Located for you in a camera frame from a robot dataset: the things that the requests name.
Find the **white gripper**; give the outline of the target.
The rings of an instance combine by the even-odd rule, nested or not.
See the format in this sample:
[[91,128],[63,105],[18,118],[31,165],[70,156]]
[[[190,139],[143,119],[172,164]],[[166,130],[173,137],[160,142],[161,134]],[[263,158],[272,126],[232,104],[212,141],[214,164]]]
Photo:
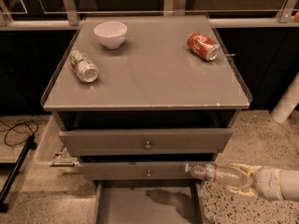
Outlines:
[[261,165],[252,166],[241,163],[231,163],[230,167],[240,171],[244,175],[254,174],[254,188],[250,185],[245,185],[242,187],[227,186],[227,189],[232,193],[246,197],[254,197],[259,194],[268,201],[284,200],[281,190],[281,169],[276,169],[269,166],[262,167]]

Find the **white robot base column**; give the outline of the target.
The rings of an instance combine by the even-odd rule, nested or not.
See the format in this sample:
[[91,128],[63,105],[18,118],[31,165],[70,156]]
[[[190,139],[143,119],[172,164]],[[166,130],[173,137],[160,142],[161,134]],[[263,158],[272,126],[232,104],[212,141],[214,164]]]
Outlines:
[[299,104],[299,72],[271,112],[272,118],[284,122]]

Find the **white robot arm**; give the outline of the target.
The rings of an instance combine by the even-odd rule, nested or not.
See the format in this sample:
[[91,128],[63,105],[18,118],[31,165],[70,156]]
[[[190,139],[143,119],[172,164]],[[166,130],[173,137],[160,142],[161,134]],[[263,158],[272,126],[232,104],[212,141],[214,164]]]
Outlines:
[[260,196],[267,201],[299,202],[299,171],[270,166],[231,164],[231,167],[249,178],[242,187],[228,189],[243,196]]

